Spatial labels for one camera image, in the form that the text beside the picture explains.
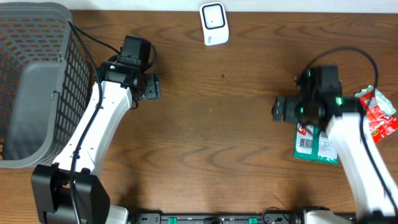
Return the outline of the white barcode scanner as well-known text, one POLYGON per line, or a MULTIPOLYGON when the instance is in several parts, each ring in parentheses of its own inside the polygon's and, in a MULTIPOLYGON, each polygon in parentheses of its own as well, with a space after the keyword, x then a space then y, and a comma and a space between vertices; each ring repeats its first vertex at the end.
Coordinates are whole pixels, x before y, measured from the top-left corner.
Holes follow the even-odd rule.
POLYGON ((229 27, 226 9, 221 2, 209 2, 200 6, 200 19, 206 46, 227 43, 229 27))

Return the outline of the grey plastic mesh basket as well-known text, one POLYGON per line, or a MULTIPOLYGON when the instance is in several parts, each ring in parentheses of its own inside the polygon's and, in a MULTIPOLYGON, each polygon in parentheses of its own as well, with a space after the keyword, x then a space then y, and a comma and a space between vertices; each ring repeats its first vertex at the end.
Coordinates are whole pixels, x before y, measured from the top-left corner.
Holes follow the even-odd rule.
POLYGON ((1 4, 1 166, 51 164, 90 98, 91 71, 54 2, 1 4))

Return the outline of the red snack bag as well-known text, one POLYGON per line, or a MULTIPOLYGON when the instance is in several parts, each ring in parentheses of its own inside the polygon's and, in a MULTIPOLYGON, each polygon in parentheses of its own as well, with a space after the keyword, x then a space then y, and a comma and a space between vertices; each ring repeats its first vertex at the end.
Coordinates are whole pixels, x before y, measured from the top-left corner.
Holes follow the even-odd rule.
POLYGON ((374 139, 375 143, 378 143, 382 138, 392 134, 397 130, 397 117, 388 116, 385 114, 378 105, 370 107, 375 102, 376 97, 371 98, 371 93, 367 93, 364 96, 360 96, 359 100, 363 107, 369 104, 369 109, 366 113, 369 122, 369 130, 374 139))

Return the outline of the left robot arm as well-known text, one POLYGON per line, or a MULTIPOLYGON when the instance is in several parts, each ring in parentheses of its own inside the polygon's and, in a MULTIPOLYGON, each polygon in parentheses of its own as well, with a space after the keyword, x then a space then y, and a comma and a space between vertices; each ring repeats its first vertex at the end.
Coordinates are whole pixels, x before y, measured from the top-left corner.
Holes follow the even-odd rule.
POLYGON ((159 76, 140 64, 104 62, 91 100, 72 137, 51 165, 37 165, 31 182, 41 223, 128 223, 100 181, 106 152, 133 104, 161 97, 159 76))

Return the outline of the light green wipes pack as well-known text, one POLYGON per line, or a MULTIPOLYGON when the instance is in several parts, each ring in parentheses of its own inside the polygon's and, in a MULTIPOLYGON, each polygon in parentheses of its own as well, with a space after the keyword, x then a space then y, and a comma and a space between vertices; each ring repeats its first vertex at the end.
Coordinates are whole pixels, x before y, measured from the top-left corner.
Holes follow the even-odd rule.
MULTIPOLYGON (((367 93, 371 93, 373 89, 374 87, 369 85, 367 88, 363 88, 359 93, 355 93, 354 96, 359 98, 367 93)), ((378 105, 380 109, 388 116, 392 116, 396 112, 396 109, 393 107, 392 103, 379 90, 375 91, 375 97, 375 102, 372 103, 370 107, 378 105)))

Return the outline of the red packet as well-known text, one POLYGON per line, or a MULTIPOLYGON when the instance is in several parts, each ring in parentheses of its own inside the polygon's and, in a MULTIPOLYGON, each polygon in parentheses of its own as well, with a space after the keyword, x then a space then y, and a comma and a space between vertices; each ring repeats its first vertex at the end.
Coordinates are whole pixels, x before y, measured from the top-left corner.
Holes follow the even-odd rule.
POLYGON ((300 124, 297 125, 297 132, 303 136, 307 134, 307 129, 301 126, 300 124))

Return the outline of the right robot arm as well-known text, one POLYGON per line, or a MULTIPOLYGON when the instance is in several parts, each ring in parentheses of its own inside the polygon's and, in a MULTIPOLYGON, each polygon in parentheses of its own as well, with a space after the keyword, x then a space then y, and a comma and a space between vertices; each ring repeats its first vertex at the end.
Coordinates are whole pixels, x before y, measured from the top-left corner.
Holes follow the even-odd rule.
POLYGON ((397 223, 397 184, 376 147, 357 98, 279 96, 272 115, 274 121, 314 125, 326 133, 351 187, 358 223, 397 223))

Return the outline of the dark green packet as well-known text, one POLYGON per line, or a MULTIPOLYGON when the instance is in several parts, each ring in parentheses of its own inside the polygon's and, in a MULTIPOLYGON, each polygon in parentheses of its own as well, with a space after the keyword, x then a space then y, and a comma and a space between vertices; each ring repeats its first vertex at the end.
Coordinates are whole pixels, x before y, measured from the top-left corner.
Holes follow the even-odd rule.
POLYGON ((333 144, 328 140, 325 132, 330 113, 326 98, 321 99, 326 106, 326 122, 324 124, 300 124, 307 129, 305 136, 296 130, 294 140, 294 157, 306 161, 322 162, 326 164, 338 164, 338 153, 333 144))

